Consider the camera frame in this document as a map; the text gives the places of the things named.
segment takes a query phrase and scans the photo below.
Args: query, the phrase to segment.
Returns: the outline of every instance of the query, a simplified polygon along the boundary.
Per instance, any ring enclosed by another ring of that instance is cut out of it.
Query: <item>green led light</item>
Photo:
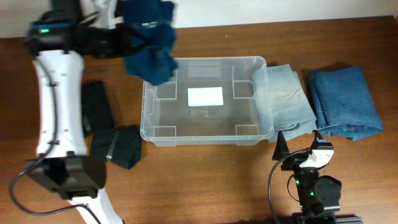
[[[41,34],[45,34],[45,33],[50,32],[50,29],[39,29],[39,32],[40,32]]]

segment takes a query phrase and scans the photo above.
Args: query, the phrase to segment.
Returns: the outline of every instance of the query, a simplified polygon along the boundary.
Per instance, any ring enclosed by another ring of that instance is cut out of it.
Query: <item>white wall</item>
[[[203,27],[398,15],[398,0],[174,0],[175,26]],[[0,37],[23,36],[49,0],[0,0]]]

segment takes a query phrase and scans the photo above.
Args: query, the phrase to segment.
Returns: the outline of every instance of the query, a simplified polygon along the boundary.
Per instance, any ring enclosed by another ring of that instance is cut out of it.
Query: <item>clothing item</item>
[[[278,132],[282,131],[286,140],[311,133],[317,128],[316,117],[303,92],[297,73],[290,65],[269,67],[267,69],[271,93],[274,134],[268,139],[276,142]]]
[[[320,134],[358,140],[383,131],[359,66],[309,74]]]
[[[140,76],[152,85],[160,85],[173,76],[178,67],[170,56],[177,38],[171,27],[173,9],[174,3],[170,1],[124,1],[124,23],[134,32],[131,44],[145,44],[143,49],[124,58],[128,74]]]
[[[97,156],[119,167],[130,169],[141,158],[142,139],[139,129],[102,129],[94,132],[90,156]]]
[[[81,120],[85,137],[91,135],[93,131],[114,128],[105,82],[95,81],[82,86]]]

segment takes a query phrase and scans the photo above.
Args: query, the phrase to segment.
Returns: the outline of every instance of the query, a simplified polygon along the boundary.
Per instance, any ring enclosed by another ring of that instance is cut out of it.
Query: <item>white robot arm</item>
[[[115,31],[114,21],[117,1],[94,0],[96,24],[95,27],[88,27],[92,23],[85,23],[80,0],[52,0],[53,11],[45,13],[30,27],[26,46],[35,57],[34,66],[39,81],[40,139],[36,149],[37,159],[26,162],[25,170],[12,181],[9,193],[12,201],[31,215],[51,215],[77,208],[87,223],[124,223],[114,211],[105,191],[105,163],[87,156],[80,103],[80,82],[84,69],[82,55],[90,54],[93,49],[94,56],[123,56],[124,52],[120,50],[109,51],[112,45],[91,45],[91,49],[85,49],[87,41],[90,41],[90,37],[85,35],[105,34],[102,35],[103,40],[96,40],[99,44],[106,42],[111,35],[120,34],[120,31]],[[76,42],[76,34],[86,42]],[[49,191],[59,193],[72,206],[50,212],[33,212],[25,208],[13,192],[16,182],[24,174]]]
[[[55,118],[58,119],[58,131],[55,137],[58,144],[54,145],[46,158],[63,158],[71,152],[74,156],[86,156],[87,147],[81,127],[80,106],[80,82],[84,67],[82,56],[74,51],[65,54],[62,50],[47,50],[40,52],[36,59],[34,65],[39,80],[41,114],[37,156],[40,157],[49,148],[49,142],[52,141],[55,132]],[[52,82],[56,85],[55,101],[45,72],[49,73]],[[53,114],[55,107],[57,107],[56,116]],[[87,205],[102,224],[123,223],[113,210],[105,188],[98,189],[95,198],[72,197],[69,202],[72,205]],[[97,223],[87,210],[82,207],[77,209],[86,223]]]

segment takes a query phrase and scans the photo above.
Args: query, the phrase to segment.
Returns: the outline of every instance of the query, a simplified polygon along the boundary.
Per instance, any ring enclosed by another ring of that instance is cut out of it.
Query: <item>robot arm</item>
[[[82,16],[80,0],[52,0],[53,10],[33,22],[28,31],[26,46],[35,57],[39,81],[40,139],[37,159],[25,162],[25,170],[10,185],[10,195],[21,210],[31,215],[51,215],[77,208],[87,223],[123,223],[105,191],[105,163],[87,156],[80,103],[82,55],[106,58],[134,52],[121,50],[125,49],[123,43],[129,44],[129,38],[115,28],[118,1],[95,0],[96,27],[89,27]],[[90,42],[91,37],[97,37],[94,43]],[[113,40],[110,45],[100,45],[109,43],[108,39]],[[50,192],[58,193],[72,206],[51,212],[33,212],[23,207],[13,193],[23,174]]]
[[[330,176],[321,176],[319,169],[328,165],[333,146],[315,132],[315,139],[308,149],[290,153],[282,131],[278,133],[272,160],[278,161],[272,168],[268,181],[268,199],[276,223],[279,223],[271,201],[272,173],[282,163],[282,171],[293,171],[302,213],[294,213],[294,223],[339,223],[335,212],[340,210],[341,182]]]
[[[58,131],[55,137],[57,144],[42,165],[29,176],[50,191],[58,192],[61,198],[67,199],[72,205],[87,205],[102,224],[123,223],[113,210],[105,191],[106,171],[103,162],[86,156],[80,109],[83,58],[74,51],[66,54],[62,50],[47,50],[39,53],[34,65],[40,90],[41,128],[36,150],[38,157],[49,148],[55,132],[55,119]],[[55,86],[49,85],[45,72],[49,73]],[[61,172],[60,164],[66,172]],[[51,172],[57,173],[57,176],[48,175]],[[77,209],[87,223],[97,223],[86,209]]]

